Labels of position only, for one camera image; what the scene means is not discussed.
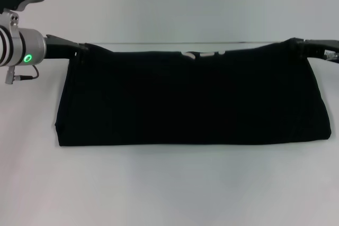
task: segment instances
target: folded black fabric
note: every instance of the folded black fabric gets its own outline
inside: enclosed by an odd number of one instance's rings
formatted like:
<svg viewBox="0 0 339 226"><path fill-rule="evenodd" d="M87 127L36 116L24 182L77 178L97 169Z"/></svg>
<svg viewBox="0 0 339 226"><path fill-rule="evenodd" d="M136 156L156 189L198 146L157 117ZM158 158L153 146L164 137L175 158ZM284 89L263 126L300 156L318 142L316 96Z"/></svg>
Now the folded black fabric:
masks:
<svg viewBox="0 0 339 226"><path fill-rule="evenodd" d="M238 51L117 53L69 62L60 146L275 144L328 139L329 118L294 39Z"/></svg>

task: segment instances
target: white background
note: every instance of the white background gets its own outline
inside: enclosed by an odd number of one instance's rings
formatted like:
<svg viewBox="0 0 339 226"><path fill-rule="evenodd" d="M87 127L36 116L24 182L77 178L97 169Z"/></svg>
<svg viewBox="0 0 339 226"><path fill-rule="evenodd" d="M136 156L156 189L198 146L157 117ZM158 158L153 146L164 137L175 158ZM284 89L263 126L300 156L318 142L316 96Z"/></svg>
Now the white background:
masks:
<svg viewBox="0 0 339 226"><path fill-rule="evenodd" d="M115 51L219 51L259 44L206 42L338 39L336 2L46 0L28 6L20 26L77 42L150 43L104 45ZM272 146L61 148L54 123L68 61L44 60L39 79L11 86L0 68L0 225L337 226L339 65L310 62L333 134Z"/></svg>

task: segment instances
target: white table surface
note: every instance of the white table surface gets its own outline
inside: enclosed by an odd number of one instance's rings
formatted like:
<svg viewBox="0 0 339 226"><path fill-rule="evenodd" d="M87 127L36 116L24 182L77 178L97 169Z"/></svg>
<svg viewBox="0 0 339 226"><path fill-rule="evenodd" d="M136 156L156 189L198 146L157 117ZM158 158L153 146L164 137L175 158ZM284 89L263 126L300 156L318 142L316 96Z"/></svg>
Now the white table surface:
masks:
<svg viewBox="0 0 339 226"><path fill-rule="evenodd" d="M0 68L0 225L339 225L339 65L310 62L333 134L270 146L61 148L68 61Z"/></svg>

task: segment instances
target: green led light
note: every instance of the green led light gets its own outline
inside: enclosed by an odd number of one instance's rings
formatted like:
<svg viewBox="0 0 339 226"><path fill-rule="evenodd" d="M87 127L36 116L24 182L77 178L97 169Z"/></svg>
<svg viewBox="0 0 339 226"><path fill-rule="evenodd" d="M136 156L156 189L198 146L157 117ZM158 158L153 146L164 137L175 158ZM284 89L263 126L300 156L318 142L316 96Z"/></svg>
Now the green led light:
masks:
<svg viewBox="0 0 339 226"><path fill-rule="evenodd" d="M29 62L29 61L31 61L32 60L32 55L27 55L24 59L23 59L23 61L24 62Z"/></svg>

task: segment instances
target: white wall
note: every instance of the white wall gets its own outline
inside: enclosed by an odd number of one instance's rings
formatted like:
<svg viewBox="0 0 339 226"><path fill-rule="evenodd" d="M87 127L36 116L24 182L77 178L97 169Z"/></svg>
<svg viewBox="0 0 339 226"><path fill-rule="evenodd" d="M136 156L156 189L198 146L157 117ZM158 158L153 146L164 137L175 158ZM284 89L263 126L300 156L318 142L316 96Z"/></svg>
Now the white wall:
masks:
<svg viewBox="0 0 339 226"><path fill-rule="evenodd" d="M339 39L337 0L46 0L21 27L78 42Z"/></svg>

